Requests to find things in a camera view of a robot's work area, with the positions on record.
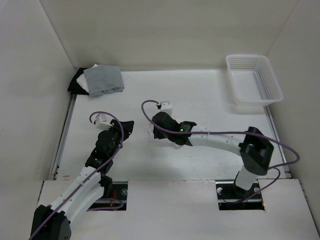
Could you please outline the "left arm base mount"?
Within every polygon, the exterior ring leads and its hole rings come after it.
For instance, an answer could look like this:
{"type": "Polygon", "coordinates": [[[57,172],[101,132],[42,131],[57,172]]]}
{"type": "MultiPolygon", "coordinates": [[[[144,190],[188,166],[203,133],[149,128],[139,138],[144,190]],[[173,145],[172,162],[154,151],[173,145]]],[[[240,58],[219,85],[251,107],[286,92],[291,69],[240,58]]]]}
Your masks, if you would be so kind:
{"type": "Polygon", "coordinates": [[[105,190],[103,196],[93,203],[90,209],[102,209],[103,211],[126,211],[128,186],[127,181],[113,182],[112,187],[105,190]]]}

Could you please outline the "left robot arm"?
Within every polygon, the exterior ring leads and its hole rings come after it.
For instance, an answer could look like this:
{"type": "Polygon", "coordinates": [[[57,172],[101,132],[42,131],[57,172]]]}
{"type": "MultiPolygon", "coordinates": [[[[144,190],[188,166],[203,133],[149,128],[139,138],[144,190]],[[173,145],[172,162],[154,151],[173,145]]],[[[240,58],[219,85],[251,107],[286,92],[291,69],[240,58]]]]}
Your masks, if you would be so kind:
{"type": "Polygon", "coordinates": [[[111,120],[97,136],[95,147],[77,178],[48,205],[40,204],[33,215],[31,240],[69,240],[77,220],[97,201],[112,195],[107,173],[113,158],[129,138],[134,121],[111,120]]]}

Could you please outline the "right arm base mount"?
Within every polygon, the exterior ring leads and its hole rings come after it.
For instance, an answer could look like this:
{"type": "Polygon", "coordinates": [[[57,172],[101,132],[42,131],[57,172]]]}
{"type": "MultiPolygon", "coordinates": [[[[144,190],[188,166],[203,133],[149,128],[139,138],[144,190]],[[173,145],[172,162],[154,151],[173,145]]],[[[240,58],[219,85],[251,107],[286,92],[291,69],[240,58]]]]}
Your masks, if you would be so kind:
{"type": "Polygon", "coordinates": [[[232,181],[217,181],[215,183],[218,208],[220,211],[264,211],[264,201],[258,181],[255,181],[250,190],[243,190],[235,186],[232,181]]]}

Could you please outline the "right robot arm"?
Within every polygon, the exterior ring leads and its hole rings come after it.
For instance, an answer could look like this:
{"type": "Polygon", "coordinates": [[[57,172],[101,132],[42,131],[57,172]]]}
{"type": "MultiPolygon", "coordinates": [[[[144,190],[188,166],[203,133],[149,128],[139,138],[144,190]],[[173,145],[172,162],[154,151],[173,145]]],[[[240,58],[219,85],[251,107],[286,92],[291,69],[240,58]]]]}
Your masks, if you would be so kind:
{"type": "Polygon", "coordinates": [[[243,165],[231,189],[238,198],[245,197],[257,178],[268,173],[274,146],[265,138],[248,134],[241,140],[234,135],[209,134],[207,128],[191,121],[177,122],[163,111],[153,116],[151,121],[161,127],[153,128],[155,139],[168,139],[178,146],[209,147],[240,156],[243,165]]]}

